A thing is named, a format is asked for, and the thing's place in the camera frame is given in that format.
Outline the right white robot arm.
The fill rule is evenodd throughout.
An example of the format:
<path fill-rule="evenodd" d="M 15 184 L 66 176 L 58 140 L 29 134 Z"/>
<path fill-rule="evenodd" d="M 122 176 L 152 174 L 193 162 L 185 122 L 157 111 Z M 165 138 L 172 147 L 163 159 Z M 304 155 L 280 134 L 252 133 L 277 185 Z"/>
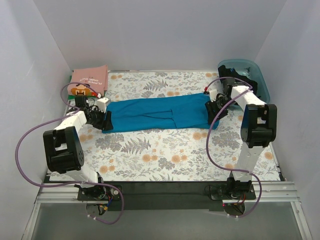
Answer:
<path fill-rule="evenodd" d="M 247 193 L 254 192 L 253 171 L 260 154 L 276 138 L 277 107 L 259 99 L 254 94 L 253 87 L 244 80 L 236 77 L 221 77 L 217 80 L 223 82 L 222 94 L 217 90 L 210 90 L 208 86 L 204 88 L 204 94 L 210 97 L 205 104 L 208 123 L 213 127 L 228 114 L 229 106 L 237 104 L 243 110 L 240 127 L 242 147 L 235 167 L 223 168 L 230 172 L 227 181 L 213 193 L 217 197 L 244 197 Z"/>

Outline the blue t shirt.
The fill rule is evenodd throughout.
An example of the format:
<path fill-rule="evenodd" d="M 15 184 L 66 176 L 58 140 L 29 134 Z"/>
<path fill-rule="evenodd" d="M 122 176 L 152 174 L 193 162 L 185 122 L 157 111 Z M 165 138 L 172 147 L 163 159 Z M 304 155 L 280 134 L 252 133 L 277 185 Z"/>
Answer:
<path fill-rule="evenodd" d="M 203 93 L 190 95 L 139 98 L 112 102 L 107 106 L 111 112 L 113 129 L 104 133 L 122 133 L 150 129 L 209 129 L 205 104 L 210 97 Z"/>

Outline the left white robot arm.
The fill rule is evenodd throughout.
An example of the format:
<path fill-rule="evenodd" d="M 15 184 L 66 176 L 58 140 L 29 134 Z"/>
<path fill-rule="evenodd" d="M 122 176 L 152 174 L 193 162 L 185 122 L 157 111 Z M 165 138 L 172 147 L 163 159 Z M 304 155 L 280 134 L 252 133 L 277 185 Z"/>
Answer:
<path fill-rule="evenodd" d="M 107 110 L 110 103 L 109 98 L 102 97 L 90 105 L 87 96 L 75 96 L 74 105 L 68 106 L 60 125 L 43 133 L 48 169 L 70 177 L 82 194 L 94 200 L 104 199 L 109 187 L 102 186 L 101 175 L 85 163 L 78 133 L 85 125 L 101 131 L 113 130 L 112 112 Z"/>

